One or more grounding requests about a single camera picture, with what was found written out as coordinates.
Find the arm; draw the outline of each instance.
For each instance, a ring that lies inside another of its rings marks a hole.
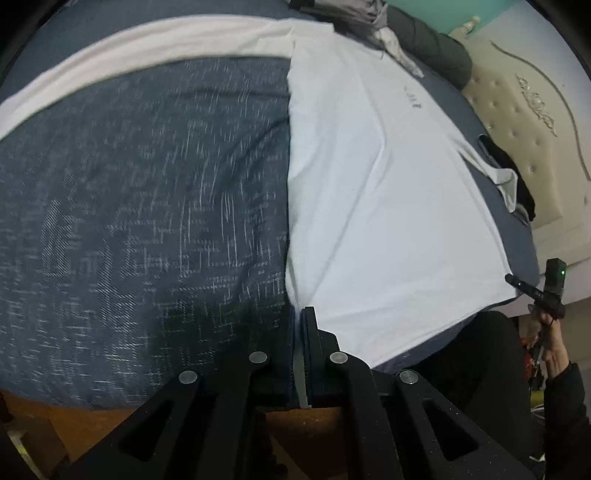
[[[577,364],[569,361],[559,320],[533,311],[550,325],[543,360],[548,370],[544,392],[544,439],[547,479],[577,480],[591,476],[591,424],[584,406],[583,380]]]

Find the dark gray pillow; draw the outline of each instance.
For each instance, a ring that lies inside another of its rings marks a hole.
[[[466,86],[472,75],[472,59],[462,44],[391,5],[388,6],[388,26],[396,33],[403,50],[456,88],[462,90]]]

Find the wooden floor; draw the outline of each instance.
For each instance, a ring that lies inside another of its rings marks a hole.
[[[51,407],[3,391],[8,411],[15,417],[35,417],[51,423],[74,461],[97,444],[133,410],[78,410]]]
[[[88,411],[52,407],[3,391],[15,417],[47,420],[75,461],[103,439],[133,410]],[[267,414],[269,432],[310,480],[346,471],[343,424],[339,408],[290,410]]]

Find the hand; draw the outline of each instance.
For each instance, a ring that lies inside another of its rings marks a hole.
[[[560,320],[553,319],[536,305],[528,305],[528,308],[534,318],[542,325],[548,326],[542,360],[546,363],[548,377],[555,378],[566,370],[569,365],[569,354],[562,338]]]

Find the black sleeve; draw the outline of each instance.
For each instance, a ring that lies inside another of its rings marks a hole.
[[[577,364],[548,382],[544,392],[546,478],[591,478],[591,424]]]

